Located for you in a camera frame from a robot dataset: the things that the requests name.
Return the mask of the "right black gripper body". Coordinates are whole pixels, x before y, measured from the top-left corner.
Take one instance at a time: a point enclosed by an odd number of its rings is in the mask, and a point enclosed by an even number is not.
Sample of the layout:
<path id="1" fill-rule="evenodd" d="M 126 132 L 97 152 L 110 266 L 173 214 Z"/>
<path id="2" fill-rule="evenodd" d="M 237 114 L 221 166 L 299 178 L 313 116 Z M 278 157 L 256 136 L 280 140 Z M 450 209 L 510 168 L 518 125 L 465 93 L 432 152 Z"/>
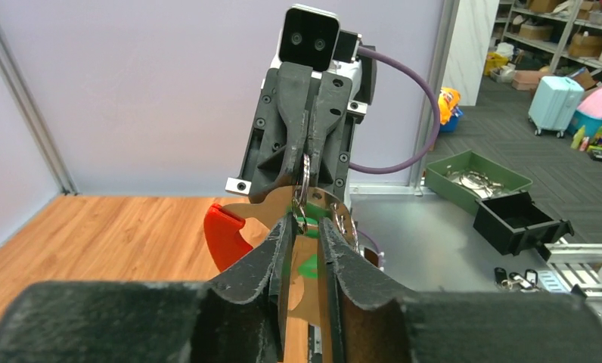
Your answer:
<path id="1" fill-rule="evenodd" d="M 324 72 L 283 62 L 264 78 L 239 174 L 226 190 L 260 203 L 276 188 L 303 180 L 346 200 L 355 127 L 371 105 L 374 60 L 334 61 Z"/>

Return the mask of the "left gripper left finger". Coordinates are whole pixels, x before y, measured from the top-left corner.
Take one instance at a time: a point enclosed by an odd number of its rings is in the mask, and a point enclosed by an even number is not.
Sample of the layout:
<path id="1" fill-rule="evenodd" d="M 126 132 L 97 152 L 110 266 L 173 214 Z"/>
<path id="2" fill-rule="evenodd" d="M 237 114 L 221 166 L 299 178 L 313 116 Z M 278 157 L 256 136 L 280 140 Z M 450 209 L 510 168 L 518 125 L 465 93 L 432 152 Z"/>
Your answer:
<path id="1" fill-rule="evenodd" d="M 31 284 L 0 319 L 0 362 L 281 361 L 266 239 L 204 282 Z"/>

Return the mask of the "key with green tag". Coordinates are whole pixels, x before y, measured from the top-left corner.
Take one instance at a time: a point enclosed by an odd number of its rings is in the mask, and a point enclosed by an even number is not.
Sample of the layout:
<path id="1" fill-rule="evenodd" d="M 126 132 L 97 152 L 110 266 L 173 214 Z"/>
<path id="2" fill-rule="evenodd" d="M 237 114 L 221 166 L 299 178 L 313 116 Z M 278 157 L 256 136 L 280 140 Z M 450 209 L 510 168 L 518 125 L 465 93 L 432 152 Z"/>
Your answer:
<path id="1" fill-rule="evenodd" d="M 333 210 L 325 205 L 309 203 L 301 206 L 293 198 L 284 202 L 273 270 L 281 281 L 294 281 L 299 275 L 316 278 L 319 225 L 324 220 L 332 222 L 333 215 Z"/>

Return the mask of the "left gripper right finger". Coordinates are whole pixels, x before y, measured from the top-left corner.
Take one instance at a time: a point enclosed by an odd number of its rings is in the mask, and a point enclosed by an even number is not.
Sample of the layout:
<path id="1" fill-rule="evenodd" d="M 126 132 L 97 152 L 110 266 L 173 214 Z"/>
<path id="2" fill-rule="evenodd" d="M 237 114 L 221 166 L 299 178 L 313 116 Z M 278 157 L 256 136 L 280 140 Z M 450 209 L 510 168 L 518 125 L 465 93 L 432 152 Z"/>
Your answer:
<path id="1" fill-rule="evenodd" d="M 325 362 L 602 362 L 602 322 L 562 293 L 418 293 L 318 223 Z"/>

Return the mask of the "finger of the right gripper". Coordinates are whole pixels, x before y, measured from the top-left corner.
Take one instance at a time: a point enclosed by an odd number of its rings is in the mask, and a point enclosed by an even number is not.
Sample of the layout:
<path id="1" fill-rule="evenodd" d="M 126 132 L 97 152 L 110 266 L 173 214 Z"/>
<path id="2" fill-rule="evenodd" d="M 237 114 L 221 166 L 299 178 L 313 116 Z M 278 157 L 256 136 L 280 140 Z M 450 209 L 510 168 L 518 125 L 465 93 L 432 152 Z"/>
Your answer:
<path id="1" fill-rule="evenodd" d="M 351 79 L 330 72 L 321 74 L 306 138 L 311 186 L 346 179 L 352 141 L 352 124 L 347 121 L 351 91 Z"/>
<path id="2" fill-rule="evenodd" d="M 277 106 L 287 131 L 281 168 L 274 182 L 275 188 L 294 185 L 301 175 L 309 123 L 306 104 L 311 78 L 311 67 L 290 62 L 283 62 L 279 67 Z"/>

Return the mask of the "metal key holder red handle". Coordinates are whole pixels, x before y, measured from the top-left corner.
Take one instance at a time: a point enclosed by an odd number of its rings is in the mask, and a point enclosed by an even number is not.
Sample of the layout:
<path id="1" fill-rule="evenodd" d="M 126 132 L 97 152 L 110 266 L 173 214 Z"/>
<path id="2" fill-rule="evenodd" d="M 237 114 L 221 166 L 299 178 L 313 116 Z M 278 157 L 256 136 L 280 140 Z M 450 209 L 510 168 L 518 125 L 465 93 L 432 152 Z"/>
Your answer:
<path id="1" fill-rule="evenodd" d="M 242 231 L 249 219 L 267 227 L 274 244 L 269 299 L 282 321 L 291 315 L 320 324 L 318 288 L 319 223 L 329 222 L 347 245 L 359 251 L 358 232 L 349 207 L 337 196 L 312 187 L 310 158 L 302 157 L 301 180 L 275 188 L 260 203 L 213 204 L 206 212 L 206 244 L 219 271 L 225 271 L 253 251 Z"/>

